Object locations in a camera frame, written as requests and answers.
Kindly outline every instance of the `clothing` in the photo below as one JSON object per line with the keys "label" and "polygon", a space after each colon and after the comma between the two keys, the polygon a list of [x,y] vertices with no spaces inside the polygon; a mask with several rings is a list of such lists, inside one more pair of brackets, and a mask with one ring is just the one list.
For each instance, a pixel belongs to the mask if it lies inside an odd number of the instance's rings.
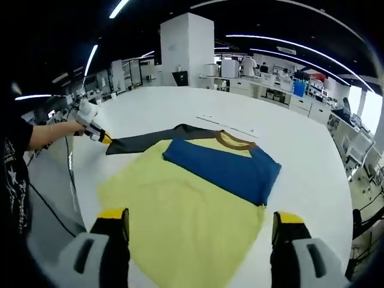
{"label": "clothing", "polygon": [[[249,159],[256,146],[223,133],[188,142]],[[158,142],[102,183],[102,209],[129,209],[131,257],[159,287],[224,287],[257,238],[265,207],[164,161],[170,143]]]}
{"label": "clothing", "polygon": [[173,129],[153,132],[149,134],[113,139],[106,155],[140,153],[147,150],[161,140],[169,140],[174,137],[185,140],[214,138],[216,131],[189,126],[177,125]]}
{"label": "clothing", "polygon": [[246,201],[266,205],[281,165],[260,147],[249,152],[251,158],[175,139],[163,157]]}
{"label": "clothing", "polygon": [[268,66],[261,65],[261,66],[260,66],[260,72],[262,72],[262,73],[268,73]]}
{"label": "clothing", "polygon": [[243,71],[244,75],[246,75],[246,76],[254,76],[253,68],[257,67],[257,63],[256,63],[256,61],[253,58],[245,57],[242,60],[241,65],[243,66],[243,69],[244,69],[244,71]]}
{"label": "clothing", "polygon": [[22,118],[14,118],[5,134],[3,159],[5,172],[5,192],[8,194],[7,205],[11,208],[12,220],[21,235],[26,236],[31,227],[29,205],[28,168],[23,159],[32,136],[33,126]]}

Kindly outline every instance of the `black t-shirt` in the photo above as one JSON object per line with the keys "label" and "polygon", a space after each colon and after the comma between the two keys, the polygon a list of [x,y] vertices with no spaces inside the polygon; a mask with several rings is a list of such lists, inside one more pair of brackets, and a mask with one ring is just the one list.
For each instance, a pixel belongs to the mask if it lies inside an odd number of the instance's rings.
{"label": "black t-shirt", "polygon": [[28,194],[28,168],[23,159],[32,136],[33,126],[22,118],[14,118],[5,131],[3,165],[5,192],[8,194],[11,220],[25,236],[31,227],[31,208]]}

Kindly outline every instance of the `window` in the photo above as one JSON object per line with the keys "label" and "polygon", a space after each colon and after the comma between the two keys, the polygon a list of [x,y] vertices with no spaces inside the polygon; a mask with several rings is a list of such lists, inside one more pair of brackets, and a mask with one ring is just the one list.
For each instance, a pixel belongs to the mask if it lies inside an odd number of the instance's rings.
{"label": "window", "polygon": [[367,91],[365,96],[364,108],[361,114],[361,122],[371,130],[372,134],[376,133],[379,124],[380,114],[382,112],[383,97],[371,91]]}
{"label": "window", "polygon": [[349,89],[348,102],[350,106],[350,112],[352,114],[358,113],[360,98],[361,98],[361,88],[356,86],[351,86]]}

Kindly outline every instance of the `yellow t-shirt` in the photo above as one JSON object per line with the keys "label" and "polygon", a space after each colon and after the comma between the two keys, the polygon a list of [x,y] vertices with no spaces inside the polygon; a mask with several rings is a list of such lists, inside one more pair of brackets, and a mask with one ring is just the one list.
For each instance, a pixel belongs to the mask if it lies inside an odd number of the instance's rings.
{"label": "yellow t-shirt", "polygon": [[[245,157],[255,147],[226,133],[189,142]],[[102,207],[129,209],[131,256],[159,287],[223,287],[255,241],[265,208],[164,161],[170,143],[158,142],[102,183]]]}

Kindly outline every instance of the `dark gray sleeve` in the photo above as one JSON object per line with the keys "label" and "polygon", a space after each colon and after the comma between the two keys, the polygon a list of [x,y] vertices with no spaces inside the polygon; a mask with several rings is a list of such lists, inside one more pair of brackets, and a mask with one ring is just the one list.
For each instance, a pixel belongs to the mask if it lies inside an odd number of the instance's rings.
{"label": "dark gray sleeve", "polygon": [[184,140],[191,139],[211,139],[216,135],[216,131],[206,130],[189,126],[187,124],[177,125],[174,129],[153,132],[144,135],[113,139],[109,145],[106,155],[141,153],[161,140],[169,140],[174,137]]}

